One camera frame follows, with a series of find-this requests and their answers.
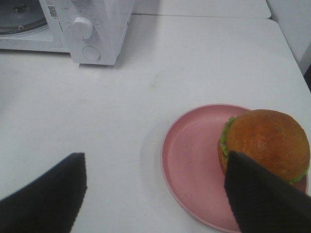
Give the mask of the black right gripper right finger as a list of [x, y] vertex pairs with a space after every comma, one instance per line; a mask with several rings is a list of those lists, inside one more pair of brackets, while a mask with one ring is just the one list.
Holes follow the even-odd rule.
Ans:
[[229, 154], [224, 182], [243, 233], [309, 233], [311, 198], [249, 156]]

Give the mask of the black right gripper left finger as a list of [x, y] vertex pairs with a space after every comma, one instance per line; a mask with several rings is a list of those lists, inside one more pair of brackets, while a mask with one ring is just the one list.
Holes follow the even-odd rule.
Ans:
[[87, 190], [86, 159], [72, 153], [0, 201], [2, 233], [69, 233]]

